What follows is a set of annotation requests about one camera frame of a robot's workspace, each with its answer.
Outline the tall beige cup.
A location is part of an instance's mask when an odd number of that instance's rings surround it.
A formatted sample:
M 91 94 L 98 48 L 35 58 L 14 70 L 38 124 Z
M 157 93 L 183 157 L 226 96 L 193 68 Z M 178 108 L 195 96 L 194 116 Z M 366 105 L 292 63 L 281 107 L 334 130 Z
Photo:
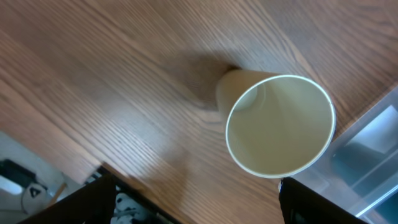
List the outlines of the tall beige cup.
M 231 70 L 215 99 L 231 157 L 267 179 L 295 175 L 327 150 L 336 128 L 330 95 L 298 75 Z

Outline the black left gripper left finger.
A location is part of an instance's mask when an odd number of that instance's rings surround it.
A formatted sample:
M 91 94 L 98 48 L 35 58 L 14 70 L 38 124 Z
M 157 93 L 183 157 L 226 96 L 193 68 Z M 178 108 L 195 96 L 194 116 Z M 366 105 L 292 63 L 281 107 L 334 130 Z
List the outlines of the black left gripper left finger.
M 20 224 L 110 224 L 115 201 L 115 179 L 111 175 L 104 175 Z

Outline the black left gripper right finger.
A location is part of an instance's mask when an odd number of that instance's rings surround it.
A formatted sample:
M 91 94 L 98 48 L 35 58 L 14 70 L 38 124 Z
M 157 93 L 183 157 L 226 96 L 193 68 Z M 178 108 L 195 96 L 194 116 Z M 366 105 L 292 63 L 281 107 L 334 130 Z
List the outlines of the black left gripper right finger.
M 285 224 L 366 224 L 291 177 L 280 181 L 279 202 Z

